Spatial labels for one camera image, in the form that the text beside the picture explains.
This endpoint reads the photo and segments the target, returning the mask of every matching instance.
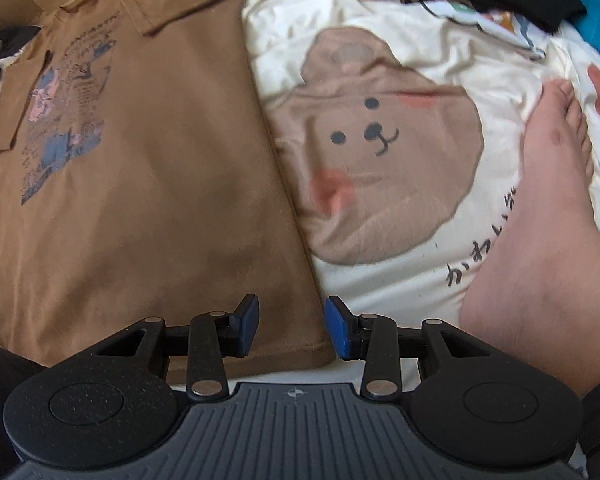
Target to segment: brown t-shirt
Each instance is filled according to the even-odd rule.
[[[254,292],[258,334],[230,375],[333,358],[242,1],[86,0],[6,70],[2,346],[53,365],[145,316],[186,324]]]

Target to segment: bear nose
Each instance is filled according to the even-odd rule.
[[[365,128],[365,140],[375,140],[382,137],[382,126],[380,123],[371,123]]]

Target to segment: toe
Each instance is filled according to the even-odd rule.
[[[580,108],[580,103],[575,98],[575,96],[573,96],[571,98],[571,102],[569,102],[569,105],[567,108],[566,119],[567,119],[567,124],[570,126],[573,133],[577,134],[578,140],[580,142],[582,142],[582,138],[579,136],[580,127],[582,126],[582,123],[583,123],[582,108]]]
[[[587,161],[587,166],[585,168],[585,174],[587,175],[587,183],[591,183],[591,179],[593,178],[593,156],[589,155],[589,160]]]
[[[562,93],[567,97],[568,100],[571,100],[575,95],[575,91],[573,89],[573,84],[568,79],[557,79],[555,80],[557,85],[560,87]]]
[[[568,91],[573,86],[565,79],[555,79],[542,85],[542,95],[530,117],[530,122],[534,118],[543,118],[551,121],[564,118],[564,111],[567,109],[570,101]]]
[[[584,139],[584,142],[582,143],[582,155],[584,155],[586,157],[585,160],[587,160],[587,158],[590,157],[592,151],[593,151],[593,145],[591,143],[591,140],[589,139],[589,136],[587,136]]]
[[[580,122],[580,127],[578,128],[578,140],[582,143],[589,140],[589,127],[587,125],[587,116],[582,114],[582,121]]]

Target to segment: bear eye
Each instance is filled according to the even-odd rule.
[[[333,142],[334,144],[344,144],[346,140],[347,136],[340,131],[333,132],[331,134],[331,142]]]
[[[369,110],[375,110],[379,106],[380,106],[380,103],[378,102],[378,99],[376,99],[375,97],[367,97],[365,99],[365,107],[368,108]]]

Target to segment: cartoon bear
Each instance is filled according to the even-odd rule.
[[[431,238],[467,195],[484,147],[460,86],[405,68],[361,28],[315,38],[270,125],[309,247],[371,264]]]

